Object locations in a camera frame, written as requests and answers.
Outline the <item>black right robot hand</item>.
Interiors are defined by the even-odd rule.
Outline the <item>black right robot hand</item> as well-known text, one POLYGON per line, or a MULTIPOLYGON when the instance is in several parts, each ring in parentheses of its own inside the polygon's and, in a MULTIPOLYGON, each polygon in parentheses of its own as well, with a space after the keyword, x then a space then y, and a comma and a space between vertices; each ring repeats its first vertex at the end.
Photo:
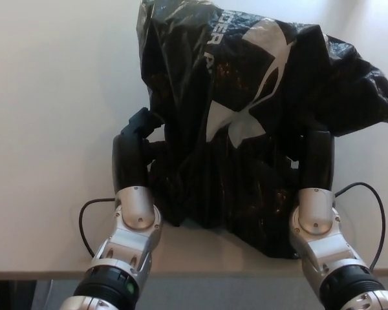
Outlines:
POLYGON ((286 145, 288 155, 299 162, 299 188, 332 189, 334 177, 334 136, 325 130, 293 133, 286 145))

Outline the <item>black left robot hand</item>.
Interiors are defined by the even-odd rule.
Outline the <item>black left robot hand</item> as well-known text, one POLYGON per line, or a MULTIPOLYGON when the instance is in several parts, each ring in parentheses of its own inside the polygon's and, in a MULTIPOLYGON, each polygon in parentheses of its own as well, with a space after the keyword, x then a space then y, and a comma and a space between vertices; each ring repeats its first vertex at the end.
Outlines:
POLYGON ((149 185, 147 166, 167 152, 165 141, 147 137, 164 124, 160 116, 144 107, 129 119, 113 139, 112 170, 114 191, 149 185))

